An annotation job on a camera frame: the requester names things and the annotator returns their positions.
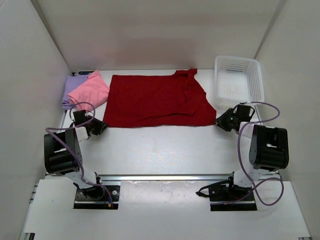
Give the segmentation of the pink t shirt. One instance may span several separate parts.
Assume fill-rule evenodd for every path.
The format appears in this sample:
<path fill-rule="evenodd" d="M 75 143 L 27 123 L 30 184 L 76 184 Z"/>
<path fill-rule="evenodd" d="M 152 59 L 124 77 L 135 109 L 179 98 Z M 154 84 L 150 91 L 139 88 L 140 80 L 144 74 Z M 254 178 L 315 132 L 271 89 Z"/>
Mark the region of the pink t shirt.
<path fill-rule="evenodd" d="M 95 70 L 67 96 L 69 103 L 79 111 L 92 111 L 108 100 L 109 92 L 110 87 L 104 82 L 100 72 Z"/>

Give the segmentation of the white plastic laundry basket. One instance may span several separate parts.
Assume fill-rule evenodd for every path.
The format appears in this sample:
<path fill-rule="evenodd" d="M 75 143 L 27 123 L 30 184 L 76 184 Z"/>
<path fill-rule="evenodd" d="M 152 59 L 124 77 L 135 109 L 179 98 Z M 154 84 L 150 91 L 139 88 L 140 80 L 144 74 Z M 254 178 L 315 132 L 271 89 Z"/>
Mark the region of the white plastic laundry basket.
<path fill-rule="evenodd" d="M 219 55 L 214 65 L 214 104 L 220 109 L 265 101 L 261 65 L 256 59 Z"/>

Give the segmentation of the purple t shirt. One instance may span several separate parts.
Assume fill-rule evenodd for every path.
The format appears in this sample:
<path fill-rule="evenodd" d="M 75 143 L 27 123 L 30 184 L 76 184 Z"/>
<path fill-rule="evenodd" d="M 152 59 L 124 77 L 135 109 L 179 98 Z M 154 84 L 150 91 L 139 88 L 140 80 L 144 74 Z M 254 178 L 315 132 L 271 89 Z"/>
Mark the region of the purple t shirt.
<path fill-rule="evenodd" d="M 81 84 L 83 84 L 87 78 L 87 75 L 76 75 L 76 76 L 68 76 L 65 81 L 65 87 L 64 87 L 64 93 L 62 97 L 62 109 L 64 111 L 69 110 L 72 107 L 72 104 L 70 104 L 70 98 L 68 97 L 68 94 L 75 90 L 77 87 L 79 87 Z"/>

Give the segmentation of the red t shirt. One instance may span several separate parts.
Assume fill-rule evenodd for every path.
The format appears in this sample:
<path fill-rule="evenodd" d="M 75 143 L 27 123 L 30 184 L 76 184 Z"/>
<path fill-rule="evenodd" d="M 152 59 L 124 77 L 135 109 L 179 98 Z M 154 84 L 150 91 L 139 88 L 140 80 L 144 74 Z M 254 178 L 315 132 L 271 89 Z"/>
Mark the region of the red t shirt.
<path fill-rule="evenodd" d="M 110 128 L 213 125 L 217 111 L 195 79 L 197 72 L 113 75 L 103 122 Z"/>

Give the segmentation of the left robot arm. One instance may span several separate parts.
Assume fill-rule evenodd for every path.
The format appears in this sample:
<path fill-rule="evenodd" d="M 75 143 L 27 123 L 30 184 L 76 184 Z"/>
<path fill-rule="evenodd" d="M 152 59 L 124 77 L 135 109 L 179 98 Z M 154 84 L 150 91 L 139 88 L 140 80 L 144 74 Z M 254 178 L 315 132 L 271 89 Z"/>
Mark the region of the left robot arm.
<path fill-rule="evenodd" d="M 99 136 L 108 125 L 88 114 L 86 110 L 73 112 L 73 122 L 60 132 L 48 130 L 44 135 L 44 165 L 49 174 L 67 177 L 77 189 L 93 200 L 100 200 L 106 193 L 99 175 L 85 169 L 80 142 Z"/>

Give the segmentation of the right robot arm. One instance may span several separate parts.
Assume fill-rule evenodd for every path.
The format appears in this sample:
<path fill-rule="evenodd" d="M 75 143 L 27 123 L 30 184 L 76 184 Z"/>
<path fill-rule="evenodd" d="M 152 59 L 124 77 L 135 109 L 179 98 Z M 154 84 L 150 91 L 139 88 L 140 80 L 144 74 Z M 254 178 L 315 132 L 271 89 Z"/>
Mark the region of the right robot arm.
<path fill-rule="evenodd" d="M 222 130 L 234 131 L 238 137 L 251 140 L 248 157 L 241 159 L 240 169 L 231 174 L 231 183 L 224 188 L 230 200 L 238 199 L 243 188 L 251 188 L 252 182 L 261 176 L 285 169 L 289 164 L 287 129 L 260 125 L 252 121 L 254 114 L 252 106 L 240 103 L 215 120 L 216 126 Z"/>

